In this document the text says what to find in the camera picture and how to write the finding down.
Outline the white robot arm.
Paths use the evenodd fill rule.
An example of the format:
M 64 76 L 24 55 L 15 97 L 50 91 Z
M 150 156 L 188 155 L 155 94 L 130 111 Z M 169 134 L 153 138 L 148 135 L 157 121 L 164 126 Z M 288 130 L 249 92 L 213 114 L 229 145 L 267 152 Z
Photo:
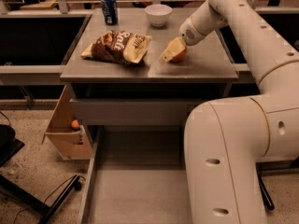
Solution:
M 260 92 L 197 106 L 184 130 L 193 224 L 267 224 L 256 171 L 262 157 L 298 153 L 299 53 L 254 0 L 206 0 L 180 27 L 189 46 L 230 26 Z

